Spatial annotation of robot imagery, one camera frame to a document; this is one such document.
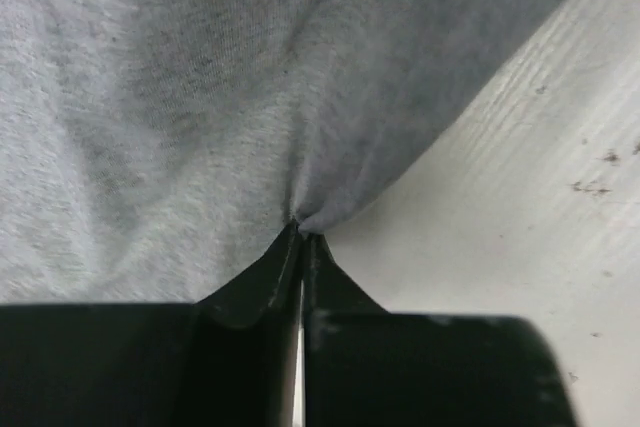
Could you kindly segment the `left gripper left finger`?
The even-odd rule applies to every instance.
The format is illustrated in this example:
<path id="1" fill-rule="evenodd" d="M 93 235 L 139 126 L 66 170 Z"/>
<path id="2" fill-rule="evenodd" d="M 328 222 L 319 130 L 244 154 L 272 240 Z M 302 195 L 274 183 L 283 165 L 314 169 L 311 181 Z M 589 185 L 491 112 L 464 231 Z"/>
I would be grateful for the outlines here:
<path id="1" fill-rule="evenodd" d="M 301 236 L 197 303 L 5 305 L 5 426 L 287 426 Z"/>

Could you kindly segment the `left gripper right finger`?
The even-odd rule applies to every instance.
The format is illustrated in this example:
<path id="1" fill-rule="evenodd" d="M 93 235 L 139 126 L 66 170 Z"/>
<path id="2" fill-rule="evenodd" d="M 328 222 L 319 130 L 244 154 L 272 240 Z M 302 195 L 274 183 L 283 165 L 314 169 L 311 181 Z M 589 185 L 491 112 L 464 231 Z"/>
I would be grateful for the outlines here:
<path id="1" fill-rule="evenodd" d="M 393 313 L 308 237 L 304 422 L 308 426 L 573 426 L 556 359 L 521 318 Z"/>

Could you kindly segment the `grey t shirt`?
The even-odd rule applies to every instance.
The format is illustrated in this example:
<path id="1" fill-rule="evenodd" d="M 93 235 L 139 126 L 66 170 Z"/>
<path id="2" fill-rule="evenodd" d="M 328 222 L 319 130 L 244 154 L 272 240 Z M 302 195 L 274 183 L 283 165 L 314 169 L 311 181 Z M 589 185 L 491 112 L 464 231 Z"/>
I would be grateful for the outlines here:
<path id="1" fill-rule="evenodd" d="M 193 301 L 358 213 L 564 0 L 1 0 L 1 299 Z"/>

